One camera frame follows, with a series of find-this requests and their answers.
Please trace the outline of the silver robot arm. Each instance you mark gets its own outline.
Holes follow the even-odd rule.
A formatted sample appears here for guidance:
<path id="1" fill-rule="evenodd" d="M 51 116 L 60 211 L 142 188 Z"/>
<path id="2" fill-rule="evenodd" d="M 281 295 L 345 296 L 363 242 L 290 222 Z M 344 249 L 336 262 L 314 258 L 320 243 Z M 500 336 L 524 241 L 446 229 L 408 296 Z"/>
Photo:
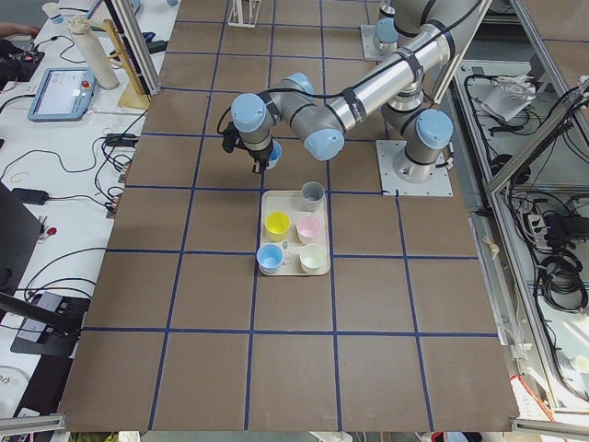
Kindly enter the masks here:
<path id="1" fill-rule="evenodd" d="M 379 7 L 378 21 L 375 24 L 374 45 L 377 49 L 394 49 L 398 43 L 395 28 L 396 8 L 393 0 L 383 0 Z"/>
<path id="2" fill-rule="evenodd" d="M 221 132 L 223 149 L 247 151 L 254 172 L 261 174 L 277 146 L 271 128 L 286 122 L 306 151 L 327 161 L 342 150 L 345 133 L 380 111 L 406 140 L 393 161 L 395 173 L 406 182 L 426 182 L 454 126 L 443 111 L 424 105 L 423 80 L 431 69 L 442 69 L 432 92 L 432 100 L 440 102 L 489 6 L 487 1 L 395 2 L 394 17 L 377 27 L 390 52 L 376 68 L 323 106 L 301 73 L 261 92 L 239 95 Z"/>

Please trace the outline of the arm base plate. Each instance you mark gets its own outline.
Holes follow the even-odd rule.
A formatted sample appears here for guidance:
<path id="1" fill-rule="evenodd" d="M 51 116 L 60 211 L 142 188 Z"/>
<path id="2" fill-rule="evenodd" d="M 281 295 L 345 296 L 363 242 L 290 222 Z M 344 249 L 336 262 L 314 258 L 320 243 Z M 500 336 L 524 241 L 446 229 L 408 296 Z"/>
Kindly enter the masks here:
<path id="1" fill-rule="evenodd" d="M 368 61 L 382 61 L 393 53 L 397 47 L 389 50 L 379 50 L 374 45 L 375 25 L 362 25 L 361 26 L 361 38 L 364 59 Z"/>
<path id="2" fill-rule="evenodd" d="M 376 153 L 382 193 L 390 196 L 452 197 L 449 171 L 442 150 L 430 165 L 411 162 L 405 141 L 377 140 Z"/>

